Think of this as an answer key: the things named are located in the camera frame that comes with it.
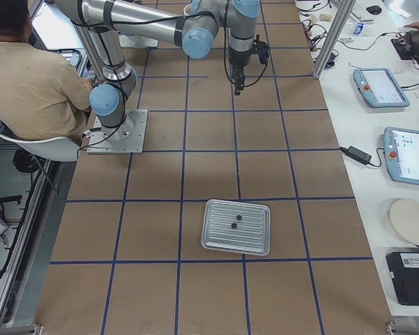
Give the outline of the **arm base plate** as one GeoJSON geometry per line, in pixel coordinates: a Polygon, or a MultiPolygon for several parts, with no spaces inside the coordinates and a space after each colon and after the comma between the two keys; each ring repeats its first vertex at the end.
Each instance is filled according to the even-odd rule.
{"type": "Polygon", "coordinates": [[[158,40],[138,35],[126,36],[119,34],[119,42],[122,48],[131,49],[148,49],[158,46],[158,40]]]}
{"type": "Polygon", "coordinates": [[[86,151],[94,154],[142,154],[148,110],[126,110],[125,122],[113,133],[114,129],[102,128],[96,117],[93,127],[100,128],[92,132],[86,151]]]}

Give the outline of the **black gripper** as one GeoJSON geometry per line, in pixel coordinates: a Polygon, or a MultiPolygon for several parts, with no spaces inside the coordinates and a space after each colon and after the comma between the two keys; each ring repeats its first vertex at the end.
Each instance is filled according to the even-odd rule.
{"type": "Polygon", "coordinates": [[[240,52],[229,48],[229,64],[231,66],[231,79],[234,85],[234,94],[240,95],[245,83],[244,67],[250,62],[251,51],[240,52]]]}

